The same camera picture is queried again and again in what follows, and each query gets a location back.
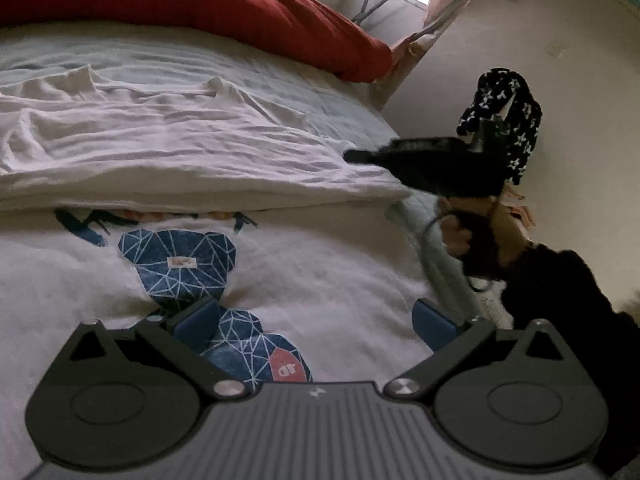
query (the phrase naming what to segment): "white label on shirt print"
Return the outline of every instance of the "white label on shirt print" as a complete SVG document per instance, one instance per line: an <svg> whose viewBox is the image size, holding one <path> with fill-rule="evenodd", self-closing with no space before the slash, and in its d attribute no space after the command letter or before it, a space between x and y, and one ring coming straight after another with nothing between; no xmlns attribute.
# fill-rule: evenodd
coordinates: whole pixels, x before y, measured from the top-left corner
<svg viewBox="0 0 640 480"><path fill-rule="evenodd" d="M169 256L166 264L170 269L197 269L198 261L190 256Z"/></svg>
<svg viewBox="0 0 640 480"><path fill-rule="evenodd" d="M296 373L296 365L294 364L288 364L286 366L281 366L280 368L278 368L278 375L280 377L289 377L294 373Z"/></svg>

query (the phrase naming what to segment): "black sleeve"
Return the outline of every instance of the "black sleeve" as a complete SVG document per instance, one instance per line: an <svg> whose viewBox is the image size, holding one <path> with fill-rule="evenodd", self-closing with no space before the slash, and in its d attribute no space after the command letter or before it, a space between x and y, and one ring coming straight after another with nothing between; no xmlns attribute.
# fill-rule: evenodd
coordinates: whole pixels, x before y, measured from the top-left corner
<svg viewBox="0 0 640 480"><path fill-rule="evenodd" d="M584 261L573 251L539 246L510 269L502 304L522 329L548 319L599 387L609 429L596 464L612 474L640 453L640 328L616 314Z"/></svg>

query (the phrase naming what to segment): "person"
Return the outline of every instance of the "person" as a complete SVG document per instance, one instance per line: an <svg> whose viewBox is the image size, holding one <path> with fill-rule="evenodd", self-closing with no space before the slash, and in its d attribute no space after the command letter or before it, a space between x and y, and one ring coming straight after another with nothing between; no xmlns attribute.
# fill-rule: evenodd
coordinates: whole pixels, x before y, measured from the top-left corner
<svg viewBox="0 0 640 480"><path fill-rule="evenodd" d="M489 199L451 198L440 199L438 209L491 217L506 282L502 304L516 330L537 318L551 322L600 389L609 425L594 464L612 475L640 454L640 328L629 314L613 311L578 254L528 241L505 207ZM440 220L440 229L451 256L467 254L473 233L462 229L455 216Z"/></svg>

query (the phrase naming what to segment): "metal screw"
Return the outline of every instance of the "metal screw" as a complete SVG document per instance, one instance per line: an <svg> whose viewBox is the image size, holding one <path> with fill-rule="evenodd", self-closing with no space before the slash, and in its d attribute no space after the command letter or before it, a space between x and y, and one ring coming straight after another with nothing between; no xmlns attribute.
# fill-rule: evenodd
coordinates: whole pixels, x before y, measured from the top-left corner
<svg viewBox="0 0 640 480"><path fill-rule="evenodd" d="M400 377L391 381L388 388L396 396L408 396L420 390L420 384L408 377Z"/></svg>
<svg viewBox="0 0 640 480"><path fill-rule="evenodd" d="M244 384L233 379L218 381L213 385L213 391L220 397L237 397L244 394Z"/></svg>

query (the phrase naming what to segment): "hand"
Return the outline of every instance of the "hand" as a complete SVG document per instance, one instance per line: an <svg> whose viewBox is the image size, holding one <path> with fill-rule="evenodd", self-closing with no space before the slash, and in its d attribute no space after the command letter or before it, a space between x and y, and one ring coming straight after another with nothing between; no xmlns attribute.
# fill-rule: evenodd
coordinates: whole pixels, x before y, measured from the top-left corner
<svg viewBox="0 0 640 480"><path fill-rule="evenodd" d="M491 229L494 232L495 242L498 245L498 264L507 268L529 246L529 241L522 235L507 209L487 198L440 198L438 200L438 214L452 209L462 209L482 216L492 213ZM454 258L461 258L468 253L469 243L473 233L461 229L460 221L455 216L444 217L440 221L442 240L447 248L447 253Z"/></svg>

